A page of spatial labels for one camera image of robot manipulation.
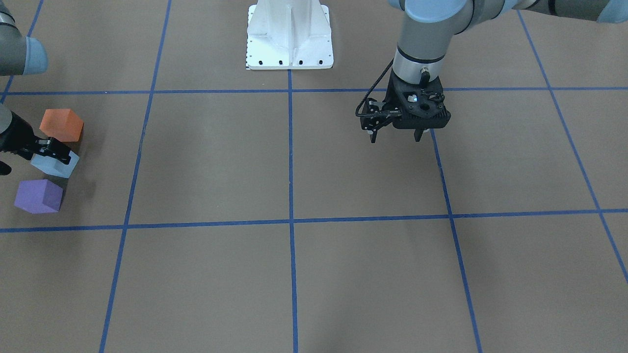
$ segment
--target orange cube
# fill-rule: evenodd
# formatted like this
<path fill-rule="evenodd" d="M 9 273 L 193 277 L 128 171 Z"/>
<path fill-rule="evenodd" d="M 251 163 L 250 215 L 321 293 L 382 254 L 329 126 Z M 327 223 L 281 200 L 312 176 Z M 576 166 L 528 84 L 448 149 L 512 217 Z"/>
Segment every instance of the orange cube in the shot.
<path fill-rule="evenodd" d="M 71 109 L 47 109 L 40 130 L 61 142 L 77 142 L 83 130 L 83 120 Z"/>

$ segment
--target light blue cube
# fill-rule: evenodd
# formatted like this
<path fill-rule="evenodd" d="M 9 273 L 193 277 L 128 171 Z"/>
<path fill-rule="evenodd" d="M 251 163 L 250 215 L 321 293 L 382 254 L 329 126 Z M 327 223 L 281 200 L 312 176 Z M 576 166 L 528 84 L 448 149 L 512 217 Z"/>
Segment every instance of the light blue cube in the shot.
<path fill-rule="evenodd" d="M 31 165 L 35 168 L 43 171 L 48 175 L 54 175 L 55 177 L 70 178 L 70 174 L 74 171 L 74 167 L 79 162 L 79 156 L 76 153 L 70 151 L 70 164 L 64 165 L 58 160 L 52 157 L 44 157 L 40 155 L 34 155 L 31 160 Z"/>

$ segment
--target black cable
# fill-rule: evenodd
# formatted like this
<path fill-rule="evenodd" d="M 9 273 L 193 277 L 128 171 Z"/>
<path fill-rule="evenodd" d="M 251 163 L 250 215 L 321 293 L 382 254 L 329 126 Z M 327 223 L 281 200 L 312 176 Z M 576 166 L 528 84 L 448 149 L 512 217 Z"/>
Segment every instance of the black cable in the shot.
<path fill-rule="evenodd" d="M 373 86 L 371 86 L 369 91 L 366 92 L 366 95 L 362 99 L 362 102 L 360 102 L 360 104 L 357 106 L 357 108 L 355 108 L 355 116 L 357 116 L 357 117 L 370 117 L 371 116 L 371 114 L 361 114 L 360 113 L 360 108 L 362 107 L 364 102 L 366 102 L 366 100 L 369 98 L 371 93 L 373 93 L 373 90 L 378 85 L 379 81 L 381 81 L 384 78 L 384 76 L 386 75 L 386 72 L 388 72 L 388 70 L 390 70 L 391 66 L 393 65 L 393 61 L 394 61 L 394 59 L 391 60 L 391 62 L 388 64 L 388 66 L 384 69 L 384 72 L 382 72 L 382 74 L 377 78 L 377 80 L 375 81 Z"/>

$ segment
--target cube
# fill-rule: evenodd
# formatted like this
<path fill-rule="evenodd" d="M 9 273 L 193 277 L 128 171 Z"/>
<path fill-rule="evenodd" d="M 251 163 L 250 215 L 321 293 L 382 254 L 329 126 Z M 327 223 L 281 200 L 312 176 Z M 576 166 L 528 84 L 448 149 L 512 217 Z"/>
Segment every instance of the cube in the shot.
<path fill-rule="evenodd" d="M 47 109 L 40 130 L 61 142 L 77 142 L 83 130 L 83 120 L 71 109 Z"/>
<path fill-rule="evenodd" d="M 74 171 L 74 167 L 79 162 L 79 156 L 76 153 L 70 151 L 70 164 L 64 165 L 58 160 L 48 157 L 34 155 L 31 160 L 31 165 L 35 168 L 43 171 L 48 175 L 54 175 L 55 177 L 70 178 L 70 174 Z"/>
<path fill-rule="evenodd" d="M 49 180 L 26 180 L 19 183 L 14 205 L 32 214 L 58 212 L 63 189 Z"/>

